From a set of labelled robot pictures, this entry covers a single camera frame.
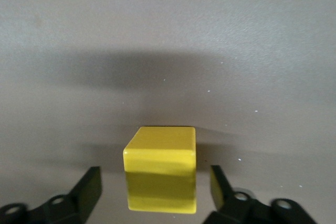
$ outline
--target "cube front face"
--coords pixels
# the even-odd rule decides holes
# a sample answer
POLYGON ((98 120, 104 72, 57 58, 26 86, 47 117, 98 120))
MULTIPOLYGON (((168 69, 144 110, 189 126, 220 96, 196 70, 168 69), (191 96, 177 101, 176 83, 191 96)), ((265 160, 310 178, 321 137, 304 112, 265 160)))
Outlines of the cube front face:
POLYGON ((123 158, 131 210, 196 212, 193 127, 142 127, 123 158))

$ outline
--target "yellow cube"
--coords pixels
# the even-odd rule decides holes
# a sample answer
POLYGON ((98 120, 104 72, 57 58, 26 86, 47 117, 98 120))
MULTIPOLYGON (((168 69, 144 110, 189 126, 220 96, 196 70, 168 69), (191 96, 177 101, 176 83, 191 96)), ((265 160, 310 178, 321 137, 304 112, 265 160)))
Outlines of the yellow cube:
POLYGON ((131 210, 196 212, 193 127, 141 127, 123 152, 131 210))

